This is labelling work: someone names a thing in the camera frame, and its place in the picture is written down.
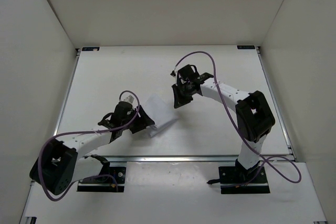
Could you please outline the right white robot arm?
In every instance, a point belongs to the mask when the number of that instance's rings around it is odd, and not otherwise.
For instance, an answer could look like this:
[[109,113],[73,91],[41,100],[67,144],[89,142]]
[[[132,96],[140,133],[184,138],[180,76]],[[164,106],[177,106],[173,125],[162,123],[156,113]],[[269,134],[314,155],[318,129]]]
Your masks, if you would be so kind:
[[198,94],[221,103],[236,114],[234,127],[243,143],[235,161],[235,175],[240,183],[252,179],[257,174],[262,145],[275,124],[264,94],[235,89],[207,72],[199,74],[195,65],[173,70],[171,76],[175,78],[172,85],[174,108],[190,103],[193,95]]

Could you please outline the white skirt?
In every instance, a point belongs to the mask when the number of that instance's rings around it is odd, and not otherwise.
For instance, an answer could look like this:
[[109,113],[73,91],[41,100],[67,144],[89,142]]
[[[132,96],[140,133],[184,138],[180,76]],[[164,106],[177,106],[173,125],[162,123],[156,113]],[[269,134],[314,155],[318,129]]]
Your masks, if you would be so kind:
[[143,105],[145,113],[154,121],[147,129],[150,137],[154,137],[178,120],[173,108],[166,104],[157,94],[152,94]]

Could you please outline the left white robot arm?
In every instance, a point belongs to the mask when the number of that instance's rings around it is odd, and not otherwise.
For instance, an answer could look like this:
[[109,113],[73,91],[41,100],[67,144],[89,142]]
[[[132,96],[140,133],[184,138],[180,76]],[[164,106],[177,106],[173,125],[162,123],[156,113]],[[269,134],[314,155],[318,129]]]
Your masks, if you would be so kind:
[[139,105],[135,108],[130,102],[120,101],[114,111],[106,114],[89,134],[77,132],[64,141],[58,137],[49,141],[29,176],[55,196],[65,193],[77,180],[93,176],[98,181],[104,181],[109,178],[109,162],[93,154],[93,151],[112,143],[125,130],[135,134],[154,124],[143,107]]

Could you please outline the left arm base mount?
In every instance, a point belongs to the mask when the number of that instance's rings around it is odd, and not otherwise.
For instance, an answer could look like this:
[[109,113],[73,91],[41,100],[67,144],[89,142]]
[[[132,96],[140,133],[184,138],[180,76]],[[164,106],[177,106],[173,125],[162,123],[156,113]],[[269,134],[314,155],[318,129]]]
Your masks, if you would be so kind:
[[83,179],[77,185],[78,192],[89,193],[123,193],[127,168],[125,166],[109,167],[107,174],[111,177]]

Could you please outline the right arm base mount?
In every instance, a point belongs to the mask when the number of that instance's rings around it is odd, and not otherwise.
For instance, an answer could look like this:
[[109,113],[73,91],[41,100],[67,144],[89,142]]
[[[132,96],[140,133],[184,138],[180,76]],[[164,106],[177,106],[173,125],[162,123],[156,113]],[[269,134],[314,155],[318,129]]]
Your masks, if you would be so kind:
[[235,166],[220,166],[218,168],[219,178],[211,179],[208,185],[220,184],[221,194],[269,194],[270,188],[265,168],[253,172],[246,178],[238,173]]

